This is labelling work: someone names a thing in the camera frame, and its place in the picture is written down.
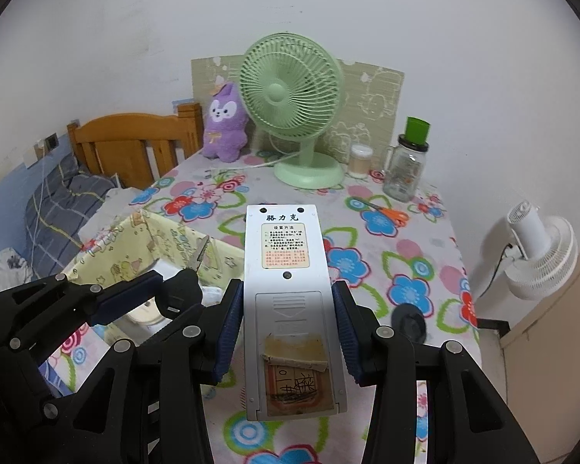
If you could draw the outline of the beige door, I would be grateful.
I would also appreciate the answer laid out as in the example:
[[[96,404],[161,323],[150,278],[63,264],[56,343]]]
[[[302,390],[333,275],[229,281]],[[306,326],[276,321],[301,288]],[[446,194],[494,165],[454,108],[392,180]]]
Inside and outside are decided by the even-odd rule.
[[[507,402],[542,463],[580,440],[580,255],[572,280],[502,339]]]

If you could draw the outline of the round bear plush keychain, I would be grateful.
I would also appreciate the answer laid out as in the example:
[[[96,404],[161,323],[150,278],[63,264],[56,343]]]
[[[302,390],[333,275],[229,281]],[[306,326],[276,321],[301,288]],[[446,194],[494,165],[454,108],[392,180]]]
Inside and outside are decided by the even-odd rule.
[[[165,327],[168,320],[160,313],[155,300],[150,299],[126,314],[135,325],[155,333]]]

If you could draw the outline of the orange handled scissors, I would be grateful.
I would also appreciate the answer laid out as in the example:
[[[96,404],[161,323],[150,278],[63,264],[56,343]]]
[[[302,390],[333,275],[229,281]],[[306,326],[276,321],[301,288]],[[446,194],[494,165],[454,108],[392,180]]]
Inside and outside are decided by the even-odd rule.
[[[372,202],[368,202],[368,200],[360,197],[356,197],[356,200],[362,204],[365,204],[367,207],[372,208],[372,210],[376,211],[377,213],[382,214],[384,217],[387,217],[387,219],[391,220],[397,227],[405,227],[408,225],[409,217],[405,212],[393,210],[393,208],[390,207],[383,207]]]

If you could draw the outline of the white remote control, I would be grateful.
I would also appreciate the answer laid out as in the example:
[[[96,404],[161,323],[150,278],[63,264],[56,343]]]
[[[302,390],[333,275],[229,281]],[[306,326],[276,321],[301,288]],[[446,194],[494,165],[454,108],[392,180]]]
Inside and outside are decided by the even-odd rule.
[[[246,211],[246,417],[346,412],[346,381],[321,225],[314,205]]]

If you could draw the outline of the green desk fan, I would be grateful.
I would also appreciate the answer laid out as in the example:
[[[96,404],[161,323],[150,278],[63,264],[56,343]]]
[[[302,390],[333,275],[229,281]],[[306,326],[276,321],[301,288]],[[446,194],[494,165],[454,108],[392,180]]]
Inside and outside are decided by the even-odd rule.
[[[299,150],[273,166],[278,180],[299,189],[328,189],[343,181],[336,158],[315,145],[343,103],[343,71],[313,40],[277,32],[253,43],[239,73],[241,99],[256,127]]]

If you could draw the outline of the yellow patterned storage box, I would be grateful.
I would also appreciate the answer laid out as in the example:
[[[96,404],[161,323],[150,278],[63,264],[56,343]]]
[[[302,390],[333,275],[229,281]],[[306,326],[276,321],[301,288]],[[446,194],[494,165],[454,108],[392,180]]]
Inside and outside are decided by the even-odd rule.
[[[106,288],[135,279],[159,261],[184,269],[204,237],[160,215],[136,211],[91,239],[63,273],[76,284]],[[226,288],[232,279],[244,276],[244,251],[210,238],[198,275],[206,286]]]

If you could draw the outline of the wooden chair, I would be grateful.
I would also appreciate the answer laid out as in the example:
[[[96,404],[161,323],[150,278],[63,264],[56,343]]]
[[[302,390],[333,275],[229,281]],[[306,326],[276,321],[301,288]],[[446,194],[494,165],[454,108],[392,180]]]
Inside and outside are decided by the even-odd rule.
[[[179,152],[188,158],[201,150],[203,114],[189,102],[172,115],[117,113],[84,125],[73,121],[67,131],[74,155],[92,174],[145,189],[179,164]]]

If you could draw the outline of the white standing fan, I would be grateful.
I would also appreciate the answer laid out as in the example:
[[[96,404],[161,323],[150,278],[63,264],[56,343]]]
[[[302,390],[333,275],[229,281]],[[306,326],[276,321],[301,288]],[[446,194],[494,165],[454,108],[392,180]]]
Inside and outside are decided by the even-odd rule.
[[[543,300],[572,277],[578,244],[571,223],[560,216],[543,217],[530,201],[511,207],[505,221],[511,241],[503,248],[484,297],[499,275],[519,300]]]

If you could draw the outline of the purple plush toy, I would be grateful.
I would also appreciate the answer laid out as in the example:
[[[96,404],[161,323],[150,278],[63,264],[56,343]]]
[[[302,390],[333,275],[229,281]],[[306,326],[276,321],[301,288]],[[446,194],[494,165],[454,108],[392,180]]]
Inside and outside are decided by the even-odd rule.
[[[212,96],[205,116],[202,155],[223,162],[236,161],[248,142],[248,121],[239,87],[233,82],[224,84]]]

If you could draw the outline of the glass jar green lid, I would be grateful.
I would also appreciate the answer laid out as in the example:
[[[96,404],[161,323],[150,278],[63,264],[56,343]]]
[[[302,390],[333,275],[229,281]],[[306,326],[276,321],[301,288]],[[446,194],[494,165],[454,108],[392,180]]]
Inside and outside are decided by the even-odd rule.
[[[430,149],[428,132],[430,124],[427,121],[407,118],[397,145],[387,147],[383,154],[383,191],[387,196],[400,202],[414,198]]]

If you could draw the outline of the cotton swab container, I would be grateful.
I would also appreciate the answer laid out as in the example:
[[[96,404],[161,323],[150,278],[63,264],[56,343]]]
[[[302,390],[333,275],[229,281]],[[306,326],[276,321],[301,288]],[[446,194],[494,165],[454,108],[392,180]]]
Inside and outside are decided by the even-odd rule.
[[[353,178],[365,178],[370,173],[374,151],[363,143],[353,143],[350,147],[348,167],[346,172]]]

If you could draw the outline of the grey plaid bedding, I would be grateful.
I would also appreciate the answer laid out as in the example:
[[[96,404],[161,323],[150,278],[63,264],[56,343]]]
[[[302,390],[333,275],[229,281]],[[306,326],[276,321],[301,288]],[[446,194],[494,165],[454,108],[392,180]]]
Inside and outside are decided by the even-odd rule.
[[[118,188],[72,154],[31,192],[12,186],[0,197],[0,291],[55,275],[84,246],[81,227]]]

